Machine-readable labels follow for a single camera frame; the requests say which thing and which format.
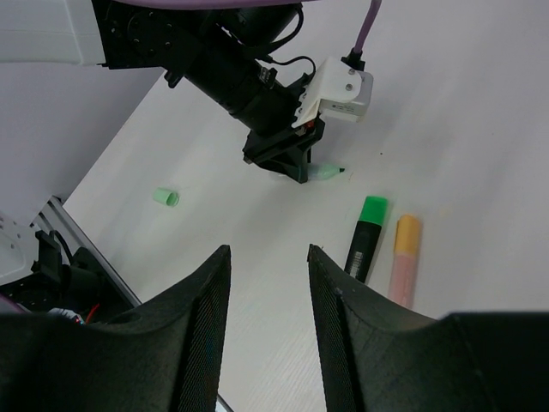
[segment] green cap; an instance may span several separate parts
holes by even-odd
[[[156,191],[154,191],[153,199],[158,203],[162,203],[165,204],[165,206],[173,208],[179,203],[179,194],[176,191],[159,187]]]
[[[383,226],[389,201],[385,197],[368,196],[362,207],[359,221],[368,221],[378,226]]]

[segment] white tabletop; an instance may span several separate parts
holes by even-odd
[[[347,54],[366,1],[305,5],[277,55]],[[549,306],[549,2],[386,1],[366,44],[362,124],[328,120],[298,185],[242,162],[247,130],[188,82],[150,91],[66,203],[142,300],[232,247],[220,393],[238,412],[323,410],[310,243],[343,265],[366,195],[389,197],[370,286],[387,293],[395,222],[425,223],[414,309]],[[282,68],[296,78],[306,63]],[[169,209],[157,186],[177,189]]]

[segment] pink highlighter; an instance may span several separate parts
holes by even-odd
[[[395,236],[395,257],[389,299],[410,309],[418,270],[419,238],[421,222],[412,215],[404,215],[398,221]]]

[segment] highlighter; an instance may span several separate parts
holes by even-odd
[[[388,207],[384,197],[368,196],[364,202],[345,263],[345,271],[360,282],[366,283]]]
[[[412,215],[404,215],[398,221],[395,236],[395,255],[389,299],[408,309],[413,304],[413,291],[418,269],[421,222]]]

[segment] marker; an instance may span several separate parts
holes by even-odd
[[[345,172],[345,167],[339,167],[334,165],[313,165],[310,164],[308,168],[309,180],[328,180],[332,179],[340,173]]]
[[[395,236],[395,257],[389,284],[389,299],[408,309],[413,304],[413,291],[418,270],[421,222],[412,215],[398,221]]]
[[[366,283],[388,207],[384,197],[368,196],[364,202],[345,263],[345,271],[358,281]]]

